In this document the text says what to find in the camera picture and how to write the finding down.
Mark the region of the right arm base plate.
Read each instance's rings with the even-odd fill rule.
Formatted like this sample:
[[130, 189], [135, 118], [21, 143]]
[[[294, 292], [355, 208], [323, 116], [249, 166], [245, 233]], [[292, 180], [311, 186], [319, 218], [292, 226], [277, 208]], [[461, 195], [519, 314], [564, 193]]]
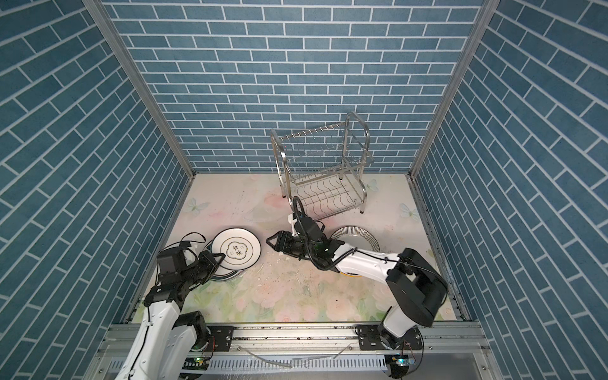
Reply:
[[416, 351], [424, 347], [423, 336], [418, 326], [413, 326], [403, 337], [392, 335], [380, 324], [355, 325], [354, 332], [361, 351], [402, 349]]

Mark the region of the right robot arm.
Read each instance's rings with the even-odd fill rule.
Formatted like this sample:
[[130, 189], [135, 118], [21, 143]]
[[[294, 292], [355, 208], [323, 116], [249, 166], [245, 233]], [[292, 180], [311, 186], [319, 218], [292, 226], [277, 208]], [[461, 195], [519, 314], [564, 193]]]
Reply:
[[388, 349], [401, 348], [409, 333], [431, 327], [448, 296], [446, 280], [416, 250], [376, 253], [340, 239], [329, 238], [309, 215], [299, 197], [292, 200], [290, 231], [278, 231], [266, 243], [278, 253], [310, 261], [325, 272], [361, 276], [385, 283], [394, 305], [378, 327]]

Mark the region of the white plate black striped rim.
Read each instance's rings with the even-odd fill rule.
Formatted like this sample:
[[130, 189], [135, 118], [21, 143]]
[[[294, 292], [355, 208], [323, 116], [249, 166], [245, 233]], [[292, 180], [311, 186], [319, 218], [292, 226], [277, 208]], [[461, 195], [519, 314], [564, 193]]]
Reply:
[[376, 237], [359, 226], [342, 226], [332, 233], [331, 238], [346, 242], [360, 250], [380, 252], [380, 244]]

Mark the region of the white plate black cloud mark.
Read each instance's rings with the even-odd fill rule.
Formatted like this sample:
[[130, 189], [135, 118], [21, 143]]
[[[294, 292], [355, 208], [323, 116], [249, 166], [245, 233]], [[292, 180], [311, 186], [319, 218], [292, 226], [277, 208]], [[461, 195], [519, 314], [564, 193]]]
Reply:
[[212, 253], [225, 257], [220, 266], [230, 271], [243, 271], [261, 258], [261, 243], [257, 236], [244, 228], [230, 228], [220, 232], [211, 245]]

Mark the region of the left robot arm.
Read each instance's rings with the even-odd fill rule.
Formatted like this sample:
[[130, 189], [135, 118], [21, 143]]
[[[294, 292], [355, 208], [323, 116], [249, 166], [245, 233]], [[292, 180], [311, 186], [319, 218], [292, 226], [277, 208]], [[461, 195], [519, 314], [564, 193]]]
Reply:
[[215, 275], [226, 255], [203, 250], [188, 263], [188, 252], [193, 251], [178, 245], [157, 255], [155, 286], [144, 299], [142, 323], [118, 379], [177, 379], [192, 350], [215, 349], [202, 313], [182, 310], [189, 293]]

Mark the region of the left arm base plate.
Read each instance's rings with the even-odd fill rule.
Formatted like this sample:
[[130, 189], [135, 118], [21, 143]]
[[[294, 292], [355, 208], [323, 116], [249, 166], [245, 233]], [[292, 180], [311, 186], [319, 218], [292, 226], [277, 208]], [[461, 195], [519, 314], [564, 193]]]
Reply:
[[231, 349], [234, 336], [234, 326], [217, 325], [209, 326], [210, 330], [209, 343], [204, 352], [211, 354], [212, 352], [228, 352]]

